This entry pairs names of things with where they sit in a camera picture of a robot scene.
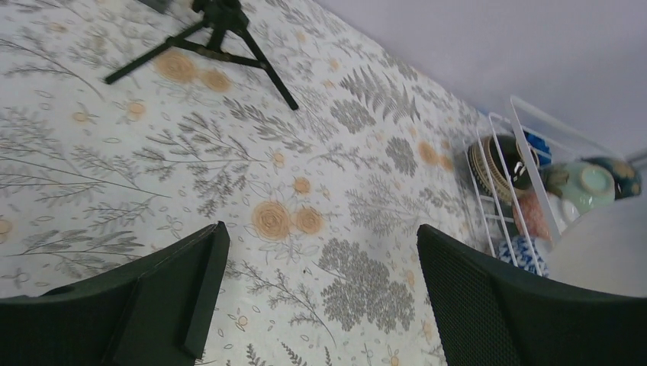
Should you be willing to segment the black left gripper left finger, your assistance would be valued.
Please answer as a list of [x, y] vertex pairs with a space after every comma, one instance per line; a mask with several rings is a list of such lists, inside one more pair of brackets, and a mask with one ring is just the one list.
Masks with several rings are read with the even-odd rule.
[[205, 349], [230, 236], [222, 222], [38, 297], [1, 301], [3, 365], [192, 365]]

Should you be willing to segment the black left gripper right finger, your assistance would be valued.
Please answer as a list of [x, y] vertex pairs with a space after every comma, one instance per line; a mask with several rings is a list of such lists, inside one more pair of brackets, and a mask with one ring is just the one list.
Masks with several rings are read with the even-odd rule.
[[644, 365], [646, 301], [563, 284], [417, 231], [420, 266], [450, 365]]

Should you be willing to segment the blue white patterned bowl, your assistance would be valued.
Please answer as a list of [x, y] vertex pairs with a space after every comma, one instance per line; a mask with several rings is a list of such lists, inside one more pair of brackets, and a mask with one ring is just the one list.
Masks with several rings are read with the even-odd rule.
[[513, 264], [513, 256], [516, 257], [517, 267], [534, 275], [541, 271], [544, 278], [549, 276], [549, 267], [544, 260], [548, 254], [548, 242], [539, 237], [531, 236], [530, 241], [523, 235], [510, 238], [510, 244], [502, 240], [497, 248], [497, 257], [502, 261]]

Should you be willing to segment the pink patterned bowl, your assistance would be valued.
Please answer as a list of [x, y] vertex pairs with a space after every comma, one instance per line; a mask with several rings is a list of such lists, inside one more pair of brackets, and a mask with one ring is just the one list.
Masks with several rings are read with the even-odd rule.
[[513, 220], [520, 235], [525, 234], [522, 224], [524, 222], [526, 231], [531, 236], [557, 242], [564, 231], [580, 217], [579, 210], [572, 202], [550, 192], [547, 195], [552, 217], [555, 219], [556, 226], [558, 227], [559, 234], [557, 239], [551, 237], [552, 231], [549, 227], [549, 221], [544, 216], [535, 192], [528, 192], [517, 198], [520, 213], [517, 207], [513, 205]]

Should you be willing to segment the plain white bowl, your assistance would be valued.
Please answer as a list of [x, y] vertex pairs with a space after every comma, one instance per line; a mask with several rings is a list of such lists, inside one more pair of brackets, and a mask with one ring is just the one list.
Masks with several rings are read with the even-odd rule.
[[595, 208], [567, 228], [546, 259], [552, 280], [646, 296], [646, 195]]

